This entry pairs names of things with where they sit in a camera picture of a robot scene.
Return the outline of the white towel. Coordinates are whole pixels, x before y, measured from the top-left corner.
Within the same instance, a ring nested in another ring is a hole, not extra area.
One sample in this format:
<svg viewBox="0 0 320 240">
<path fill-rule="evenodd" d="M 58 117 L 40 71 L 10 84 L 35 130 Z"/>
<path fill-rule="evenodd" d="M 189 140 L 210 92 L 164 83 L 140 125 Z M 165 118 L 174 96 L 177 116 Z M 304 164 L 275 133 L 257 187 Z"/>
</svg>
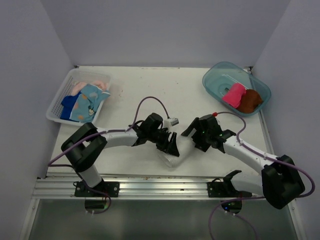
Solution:
<svg viewBox="0 0 320 240">
<path fill-rule="evenodd" d="M 190 137 L 178 135 L 176 138 L 179 156 L 170 155 L 157 150 L 159 159 L 169 168 L 180 166 L 194 151 L 195 143 Z"/>
</svg>

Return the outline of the light blue patterned cloth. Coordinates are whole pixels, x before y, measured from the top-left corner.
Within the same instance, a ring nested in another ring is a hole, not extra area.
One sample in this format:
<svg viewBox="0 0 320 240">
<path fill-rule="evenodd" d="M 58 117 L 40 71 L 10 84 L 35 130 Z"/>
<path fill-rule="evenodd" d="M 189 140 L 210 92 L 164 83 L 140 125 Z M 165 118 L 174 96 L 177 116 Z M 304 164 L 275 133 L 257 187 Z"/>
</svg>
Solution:
<svg viewBox="0 0 320 240">
<path fill-rule="evenodd" d="M 96 85 L 92 84 L 87 84 L 84 86 L 80 93 L 81 97 L 79 96 L 78 100 L 82 100 L 82 103 L 80 104 L 80 110 L 84 116 L 84 120 L 80 123 L 92 122 L 101 102 L 110 97 L 111 94 L 109 91 L 103 91 Z"/>
</svg>

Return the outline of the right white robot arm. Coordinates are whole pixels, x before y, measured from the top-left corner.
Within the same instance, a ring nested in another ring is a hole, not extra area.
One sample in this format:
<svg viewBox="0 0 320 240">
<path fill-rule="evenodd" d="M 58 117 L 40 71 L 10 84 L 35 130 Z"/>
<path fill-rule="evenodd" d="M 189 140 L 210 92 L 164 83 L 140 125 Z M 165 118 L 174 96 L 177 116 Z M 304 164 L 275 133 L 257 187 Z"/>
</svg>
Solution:
<svg viewBox="0 0 320 240">
<path fill-rule="evenodd" d="M 305 191 L 305 185 L 293 160 L 261 151 L 243 141 L 235 132 L 222 130 L 213 114 L 197 117 L 182 132 L 202 152 L 214 148 L 237 158 L 257 172 L 257 176 L 241 175 L 233 170 L 222 180 L 207 183 L 208 195 L 214 198 L 264 197 L 276 209 L 282 209 Z"/>
</svg>

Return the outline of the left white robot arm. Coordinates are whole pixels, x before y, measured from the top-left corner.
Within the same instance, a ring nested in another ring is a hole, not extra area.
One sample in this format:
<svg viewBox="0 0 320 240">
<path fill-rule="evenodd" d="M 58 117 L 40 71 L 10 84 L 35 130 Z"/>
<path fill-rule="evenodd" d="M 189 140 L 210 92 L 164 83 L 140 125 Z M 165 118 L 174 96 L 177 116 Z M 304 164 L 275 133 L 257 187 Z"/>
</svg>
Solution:
<svg viewBox="0 0 320 240">
<path fill-rule="evenodd" d="M 163 120 L 157 113 L 151 113 L 127 129 L 103 130 L 92 123 L 85 123 L 62 144 L 61 150 L 84 181 L 87 192 L 96 197 L 107 191 L 95 167 L 95 161 L 103 150 L 151 142 L 159 151 L 178 157 L 177 133 L 170 131 L 170 127 L 178 123 L 177 118 Z"/>
</svg>

